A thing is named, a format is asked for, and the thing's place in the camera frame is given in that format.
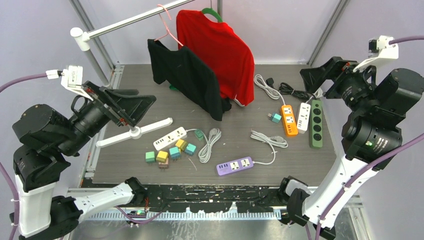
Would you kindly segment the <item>white power strip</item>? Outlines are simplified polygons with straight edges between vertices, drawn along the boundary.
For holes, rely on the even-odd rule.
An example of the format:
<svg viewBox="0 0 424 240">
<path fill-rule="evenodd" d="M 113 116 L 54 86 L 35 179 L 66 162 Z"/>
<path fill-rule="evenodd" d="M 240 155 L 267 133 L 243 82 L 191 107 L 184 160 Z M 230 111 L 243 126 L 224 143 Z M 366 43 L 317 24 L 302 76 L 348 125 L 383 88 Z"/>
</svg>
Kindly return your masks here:
<svg viewBox="0 0 424 240">
<path fill-rule="evenodd" d="M 187 131 L 183 127 L 179 127 L 167 135 L 153 142 L 156 151 L 161 151 L 171 145 L 174 145 L 178 140 L 184 139 L 187 136 Z"/>
<path fill-rule="evenodd" d="M 296 127 L 299 134 L 304 134 L 309 127 L 309 118 L 311 113 L 311 105 L 305 102 L 302 102 L 298 111 L 298 118 Z"/>
</svg>

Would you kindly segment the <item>green power strip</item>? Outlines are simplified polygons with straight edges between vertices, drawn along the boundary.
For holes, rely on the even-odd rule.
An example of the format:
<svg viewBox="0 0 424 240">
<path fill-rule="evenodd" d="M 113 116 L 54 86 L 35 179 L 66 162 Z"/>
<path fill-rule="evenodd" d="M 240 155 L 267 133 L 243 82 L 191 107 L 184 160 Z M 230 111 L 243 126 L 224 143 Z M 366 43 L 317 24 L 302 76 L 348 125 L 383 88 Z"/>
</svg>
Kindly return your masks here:
<svg viewBox="0 0 424 240">
<path fill-rule="evenodd" d="M 311 101 L 311 112 L 309 116 L 309 146 L 313 149 L 323 147 L 323 110 L 322 102 L 317 99 Z"/>
</svg>

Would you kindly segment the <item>orange power strip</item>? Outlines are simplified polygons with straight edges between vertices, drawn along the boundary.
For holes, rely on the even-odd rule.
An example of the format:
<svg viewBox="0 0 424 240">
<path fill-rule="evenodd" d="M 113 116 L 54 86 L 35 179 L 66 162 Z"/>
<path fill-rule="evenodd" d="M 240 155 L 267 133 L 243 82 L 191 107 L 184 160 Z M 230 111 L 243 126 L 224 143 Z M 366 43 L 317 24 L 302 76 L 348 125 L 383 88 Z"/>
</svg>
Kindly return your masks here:
<svg viewBox="0 0 424 240">
<path fill-rule="evenodd" d="M 282 105 L 280 109 L 282 115 L 282 124 L 288 137 L 294 137 L 299 134 L 295 115 L 291 105 Z"/>
</svg>

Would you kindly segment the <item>teal plug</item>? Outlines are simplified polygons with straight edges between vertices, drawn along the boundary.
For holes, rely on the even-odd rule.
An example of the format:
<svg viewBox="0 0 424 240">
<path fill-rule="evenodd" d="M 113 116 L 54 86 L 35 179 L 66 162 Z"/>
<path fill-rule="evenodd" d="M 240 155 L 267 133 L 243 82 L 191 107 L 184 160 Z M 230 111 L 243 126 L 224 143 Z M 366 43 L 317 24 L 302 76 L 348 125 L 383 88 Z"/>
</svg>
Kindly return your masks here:
<svg viewBox="0 0 424 240">
<path fill-rule="evenodd" d="M 173 161 L 177 161 L 181 158 L 181 149 L 177 146 L 171 147 L 169 149 L 169 157 Z"/>
<path fill-rule="evenodd" d="M 184 153 L 193 156 L 196 152 L 197 147 L 194 144 L 189 143 L 184 149 Z"/>
<path fill-rule="evenodd" d="M 267 117 L 270 121 L 272 121 L 273 123 L 277 123 L 277 124 L 282 120 L 282 116 L 280 114 L 276 113 L 276 112 L 269 113 L 267 115 Z"/>
</svg>

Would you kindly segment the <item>yellow plug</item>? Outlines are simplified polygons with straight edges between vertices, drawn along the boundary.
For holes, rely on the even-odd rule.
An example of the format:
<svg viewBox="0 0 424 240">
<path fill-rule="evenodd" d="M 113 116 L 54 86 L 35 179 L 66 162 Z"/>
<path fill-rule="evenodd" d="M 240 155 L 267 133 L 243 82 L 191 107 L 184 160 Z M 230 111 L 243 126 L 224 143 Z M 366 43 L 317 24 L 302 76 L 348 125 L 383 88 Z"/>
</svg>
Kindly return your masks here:
<svg viewBox="0 0 424 240">
<path fill-rule="evenodd" d="M 156 155 L 156 161 L 158 163 L 164 164 L 169 160 L 169 153 L 167 151 L 158 151 Z"/>
<path fill-rule="evenodd" d="M 183 139 L 178 139 L 175 143 L 175 146 L 178 147 L 181 151 L 184 151 L 188 146 L 188 142 Z"/>
</svg>

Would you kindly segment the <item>purple power strip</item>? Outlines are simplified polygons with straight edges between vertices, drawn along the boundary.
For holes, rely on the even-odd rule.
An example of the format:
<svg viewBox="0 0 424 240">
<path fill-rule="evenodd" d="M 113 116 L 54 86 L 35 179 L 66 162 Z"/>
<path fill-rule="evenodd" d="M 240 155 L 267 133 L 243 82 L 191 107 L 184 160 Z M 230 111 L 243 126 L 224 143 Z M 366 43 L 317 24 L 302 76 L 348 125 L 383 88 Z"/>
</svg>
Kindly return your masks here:
<svg viewBox="0 0 424 240">
<path fill-rule="evenodd" d="M 236 160 L 228 161 L 225 163 L 218 164 L 216 171 L 219 176 L 225 176 L 232 173 L 240 172 L 246 169 L 250 169 L 254 166 L 251 157 L 239 158 Z"/>
</svg>

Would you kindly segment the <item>pink plug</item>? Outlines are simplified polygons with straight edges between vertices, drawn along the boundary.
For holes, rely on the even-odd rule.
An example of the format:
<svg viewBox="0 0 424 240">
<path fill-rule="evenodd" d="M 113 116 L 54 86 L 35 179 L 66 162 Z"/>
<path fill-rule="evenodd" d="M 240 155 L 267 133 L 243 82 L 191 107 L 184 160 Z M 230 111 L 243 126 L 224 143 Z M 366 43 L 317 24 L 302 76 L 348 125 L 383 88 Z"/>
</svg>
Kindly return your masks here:
<svg viewBox="0 0 424 240">
<path fill-rule="evenodd" d="M 158 168 L 160 170 L 166 170 L 169 168 L 169 159 L 167 158 L 164 162 L 158 162 Z"/>
</svg>

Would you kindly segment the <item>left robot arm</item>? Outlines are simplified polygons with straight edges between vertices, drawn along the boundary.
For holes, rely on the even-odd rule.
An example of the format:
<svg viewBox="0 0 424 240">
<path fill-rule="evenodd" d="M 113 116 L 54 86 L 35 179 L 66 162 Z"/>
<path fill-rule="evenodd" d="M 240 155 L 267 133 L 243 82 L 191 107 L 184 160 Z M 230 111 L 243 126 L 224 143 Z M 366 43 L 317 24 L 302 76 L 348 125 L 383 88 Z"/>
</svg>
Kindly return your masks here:
<svg viewBox="0 0 424 240">
<path fill-rule="evenodd" d="M 135 127 L 156 101 L 136 89 L 110 89 L 87 81 L 81 85 L 84 103 L 70 118 L 47 104 L 28 108 L 12 128 L 21 146 L 13 169 L 21 240 L 53 240 L 74 230 L 85 217 L 121 205 L 141 206 L 147 192 L 135 177 L 87 197 L 54 196 L 61 173 L 92 137 L 109 122 Z"/>
</svg>

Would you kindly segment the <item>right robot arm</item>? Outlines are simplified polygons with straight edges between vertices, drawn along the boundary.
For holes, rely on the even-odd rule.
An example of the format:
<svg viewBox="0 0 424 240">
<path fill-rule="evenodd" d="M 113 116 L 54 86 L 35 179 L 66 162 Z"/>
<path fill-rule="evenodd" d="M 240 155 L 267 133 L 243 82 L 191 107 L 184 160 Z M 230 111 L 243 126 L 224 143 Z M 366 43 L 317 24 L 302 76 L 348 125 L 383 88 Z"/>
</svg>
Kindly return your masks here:
<svg viewBox="0 0 424 240">
<path fill-rule="evenodd" d="M 282 180 L 277 192 L 279 202 L 286 205 L 282 224 L 312 224 L 316 239 L 333 240 L 336 218 L 356 191 L 395 155 L 423 140 L 420 135 L 403 143 L 398 124 L 421 99 L 424 78 L 413 70 L 396 68 L 376 84 L 376 73 L 376 64 L 360 68 L 358 62 L 338 56 L 300 71 L 310 94 L 332 81 L 324 97 L 342 99 L 351 112 L 341 131 L 343 153 L 315 191 L 292 176 Z"/>
</svg>

